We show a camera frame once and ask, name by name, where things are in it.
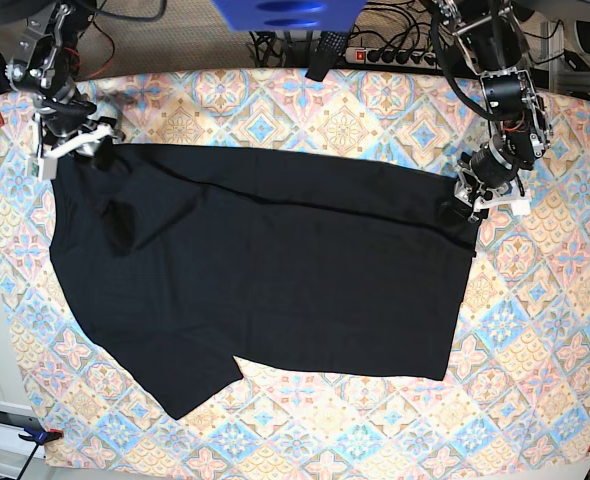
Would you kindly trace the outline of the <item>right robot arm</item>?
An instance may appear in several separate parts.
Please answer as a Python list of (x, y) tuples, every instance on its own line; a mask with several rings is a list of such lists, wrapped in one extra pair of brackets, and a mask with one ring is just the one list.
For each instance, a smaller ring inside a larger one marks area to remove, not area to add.
[(35, 156), (67, 147), (92, 157), (106, 144), (122, 142), (118, 121), (95, 118), (97, 105), (76, 84), (78, 41), (94, 19), (95, 4), (51, 1), (27, 19), (19, 49), (6, 67), (11, 88), (31, 97), (35, 108)]

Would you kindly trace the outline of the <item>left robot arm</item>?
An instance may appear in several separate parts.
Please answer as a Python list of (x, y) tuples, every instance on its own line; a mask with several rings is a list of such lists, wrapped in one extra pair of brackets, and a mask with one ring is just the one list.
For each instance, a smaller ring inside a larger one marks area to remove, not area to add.
[[(489, 138), (455, 167), (453, 199), (440, 208), (449, 224), (486, 218), (489, 209), (507, 205), (516, 215), (530, 213), (531, 197), (520, 179), (533, 170), (551, 145), (553, 130), (543, 98), (531, 79), (528, 42), (507, 1), (426, 1), (430, 38), (437, 63), (456, 97), (483, 118)], [(446, 29), (477, 76), (481, 102), (460, 88), (442, 47)]]

